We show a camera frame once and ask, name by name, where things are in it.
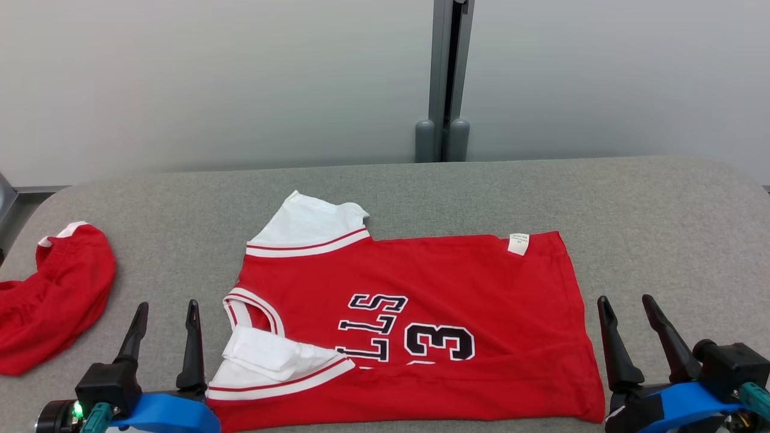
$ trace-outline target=white sleeve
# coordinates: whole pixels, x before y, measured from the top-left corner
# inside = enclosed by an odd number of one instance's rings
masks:
[[[355,203],[334,205],[294,191],[248,245],[257,247],[311,247],[365,230],[369,214]]]

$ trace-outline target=white wall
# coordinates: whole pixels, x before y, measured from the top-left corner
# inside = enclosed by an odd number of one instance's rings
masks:
[[[690,154],[770,184],[770,2],[477,0],[469,160]]]
[[[433,2],[4,0],[0,173],[411,162]]]

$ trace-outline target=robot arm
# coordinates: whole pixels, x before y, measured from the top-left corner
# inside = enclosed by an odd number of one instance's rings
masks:
[[[618,333],[610,301],[599,297],[601,339],[612,391],[607,433],[714,433],[770,431],[770,394],[764,389],[770,361],[743,343],[718,346],[703,340],[690,351],[652,296],[642,297],[650,325],[658,333],[670,383],[642,385]]]
[[[205,405],[206,378],[198,303],[187,309],[187,344],[176,391],[144,394],[136,381],[139,344],[149,305],[136,309],[120,352],[111,364],[92,364],[75,387],[78,400],[49,402],[35,423],[36,433],[103,433],[133,427],[152,433],[219,433],[219,419]]]

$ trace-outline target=red stripe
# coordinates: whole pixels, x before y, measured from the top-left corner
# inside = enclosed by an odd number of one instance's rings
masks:
[[[305,376],[304,378],[294,379],[293,381],[282,382],[282,383],[279,383],[279,384],[262,385],[262,386],[256,386],[256,387],[251,387],[251,388],[220,388],[220,387],[209,386],[209,389],[212,390],[212,391],[254,391],[256,389],[267,389],[267,388],[281,387],[281,386],[285,386],[285,385],[295,384],[295,383],[301,382],[301,381],[306,381],[307,379],[310,379],[310,378],[312,378],[314,376],[317,376],[318,374],[321,374],[324,371],[327,371],[327,370],[329,370],[330,368],[332,368],[332,367],[334,367],[336,365],[342,364],[346,360],[347,360],[347,358],[344,357],[344,358],[340,359],[339,361],[335,362],[334,364],[331,364],[328,367],[321,368],[320,370],[316,371],[315,373],[311,374],[310,376]]]
[[[238,324],[238,317],[236,317],[236,312],[233,310],[233,306],[230,305],[230,301],[229,300],[227,301],[227,308],[230,310],[230,317],[233,318],[233,324],[237,325]]]
[[[318,244],[316,244],[316,245],[308,245],[307,247],[281,247],[281,248],[279,248],[279,247],[260,247],[260,246],[257,246],[257,245],[248,245],[248,244],[247,244],[247,245],[246,245],[246,248],[256,248],[257,250],[275,250],[275,251],[285,251],[285,250],[306,250],[306,249],[308,249],[308,248],[323,247],[324,245],[329,245],[330,243],[335,243],[335,242],[337,242],[338,240],[342,240],[342,239],[345,239],[345,238],[346,238],[346,237],[348,237],[348,236],[353,236],[353,235],[354,235],[354,234],[356,234],[356,233],[361,233],[361,232],[363,232],[363,231],[364,231],[364,230],[366,230],[366,229],[367,229],[367,228],[366,228],[366,227],[364,227],[363,229],[358,229],[358,230],[356,230],[356,231],[354,231],[354,232],[350,232],[350,233],[348,233],[348,234],[346,234],[346,235],[342,235],[342,236],[340,236],[340,237],[338,237],[338,238],[336,238],[336,239],[334,239],[334,240],[330,240],[329,242],[318,243]]]
[[[261,303],[257,302],[256,300],[254,300],[254,299],[252,299],[252,298],[250,298],[250,297],[247,297],[247,296],[243,296],[242,294],[227,294],[227,297],[231,297],[231,296],[235,296],[235,297],[241,297],[241,298],[243,298],[243,299],[245,299],[245,300],[250,300],[250,301],[251,301],[251,302],[253,302],[254,304],[257,304],[257,305],[262,305]],[[265,308],[264,310],[263,310],[262,308],[260,308],[260,310],[261,310],[261,311],[262,311],[262,312],[263,312],[263,313],[264,313],[264,314],[265,314],[267,317],[270,317],[270,318],[272,318],[272,319],[273,319],[273,320],[272,320],[272,324],[274,324],[274,326],[276,327],[276,329],[272,329],[271,331],[272,331],[274,334],[275,334],[276,332],[278,332],[278,321],[277,321],[277,320],[276,320],[276,318],[273,316],[273,314],[272,314],[272,313],[270,313],[270,310],[268,310],[267,308]]]

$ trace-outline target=black and white lettering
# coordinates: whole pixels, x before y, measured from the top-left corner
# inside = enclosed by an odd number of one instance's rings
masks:
[[[351,357],[365,357],[376,359],[379,362],[387,362],[388,340],[384,338],[372,338],[372,346],[377,347],[377,349],[375,351],[356,351],[347,347],[337,346],[334,350]]]
[[[347,306],[350,308],[356,308],[357,310],[377,310],[382,304],[383,311],[388,311],[390,313],[400,313],[403,311],[403,307],[407,304],[408,300],[409,299],[405,296],[390,296],[385,294],[376,294],[372,296],[369,294],[354,294],[353,297],[350,298],[350,303]]]
[[[393,329],[393,324],[396,323],[396,316],[380,314],[377,316],[377,323],[379,323],[379,326],[374,324],[342,320],[337,326],[337,329],[342,331],[347,331],[349,329],[360,329],[362,331],[377,332],[379,335],[388,335],[390,334],[390,330]]]
[[[420,341],[421,335],[427,336],[428,344]],[[464,327],[412,323],[404,330],[403,346],[412,355],[427,356],[428,346],[445,349],[447,341],[456,342],[449,355],[453,361],[471,359],[476,354],[474,336]]]

